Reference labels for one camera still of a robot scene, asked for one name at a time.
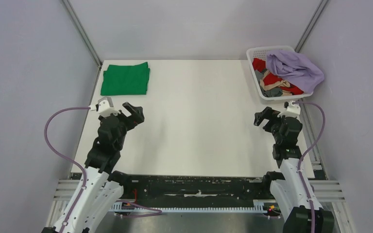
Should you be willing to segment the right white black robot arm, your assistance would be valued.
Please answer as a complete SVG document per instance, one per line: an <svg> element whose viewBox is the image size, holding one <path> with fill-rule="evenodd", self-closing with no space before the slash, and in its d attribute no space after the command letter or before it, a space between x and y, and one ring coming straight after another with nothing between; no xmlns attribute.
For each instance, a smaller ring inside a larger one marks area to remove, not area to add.
<svg viewBox="0 0 373 233"><path fill-rule="evenodd" d="M323 208L304 174L306 154L297 145L303 129L299 114L299 105L286 103L283 112L266 107L254 115L255 126L267 121L263 130L274 138L272 156L280 169L264 175L261 192L267 198L275 198L279 205L284 233L331 233L334 216Z"/></svg>

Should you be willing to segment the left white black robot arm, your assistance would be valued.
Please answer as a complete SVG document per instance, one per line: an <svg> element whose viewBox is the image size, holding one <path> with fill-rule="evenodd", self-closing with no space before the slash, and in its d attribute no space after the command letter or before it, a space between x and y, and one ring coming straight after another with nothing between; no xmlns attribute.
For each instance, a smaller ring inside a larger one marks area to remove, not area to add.
<svg viewBox="0 0 373 233"><path fill-rule="evenodd" d="M98 136L83 166L57 151L48 139L50 122L55 116L72 108L62 109L48 119L44 128L47 145L55 154L76 165L82 175L66 209L53 226L43 228L44 233L93 233L113 203L120 197L127 198L132 194L133 184L127 180L114 181L113 176L117 172L113 169L120 159L127 132L143 123L145 117L141 106L128 102L122 106L130 113L129 116L115 109L106 99L82 107L82 110L98 113L100 121Z"/></svg>

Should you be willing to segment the purple t shirt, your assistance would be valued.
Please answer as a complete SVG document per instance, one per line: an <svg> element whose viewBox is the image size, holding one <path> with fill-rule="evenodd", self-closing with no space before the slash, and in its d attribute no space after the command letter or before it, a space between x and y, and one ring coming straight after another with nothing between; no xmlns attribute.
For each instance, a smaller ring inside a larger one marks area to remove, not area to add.
<svg viewBox="0 0 373 233"><path fill-rule="evenodd" d="M324 73L304 54L294 51L268 51L266 69L308 94L324 81Z"/></svg>

